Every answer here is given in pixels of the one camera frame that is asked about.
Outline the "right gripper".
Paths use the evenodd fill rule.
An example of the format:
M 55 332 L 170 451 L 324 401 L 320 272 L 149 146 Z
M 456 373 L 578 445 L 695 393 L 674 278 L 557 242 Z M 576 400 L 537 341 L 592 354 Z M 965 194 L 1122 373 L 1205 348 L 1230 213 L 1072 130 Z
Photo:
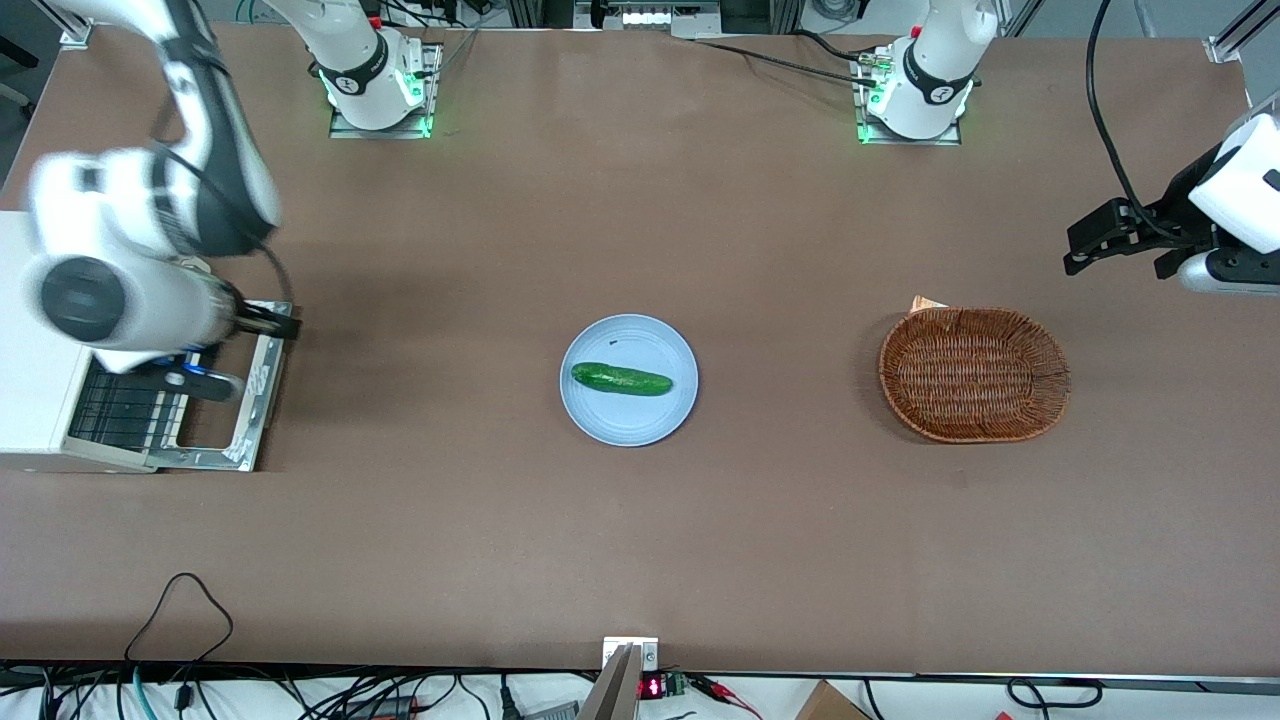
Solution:
M 292 341 L 301 323 L 284 300 L 241 299 L 237 291 L 196 268 L 120 268 L 124 311 L 111 334 L 95 343 L 95 357 L 124 374 L 160 357 L 223 342 L 236 329 Z

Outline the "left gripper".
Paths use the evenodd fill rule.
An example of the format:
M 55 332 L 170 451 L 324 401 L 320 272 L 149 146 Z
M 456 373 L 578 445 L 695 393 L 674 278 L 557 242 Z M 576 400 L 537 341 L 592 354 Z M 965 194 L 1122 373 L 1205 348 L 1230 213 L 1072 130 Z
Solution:
M 1207 223 L 1256 252 L 1279 250 L 1277 117 L 1254 114 L 1233 124 L 1228 136 L 1169 182 L 1160 199 L 1160 224 L 1192 237 Z M 1106 258 L 1161 246 L 1126 199 L 1111 199 L 1068 228 L 1064 270 L 1074 277 Z M 1160 281 L 1175 277 L 1194 249 L 1170 249 L 1153 260 Z

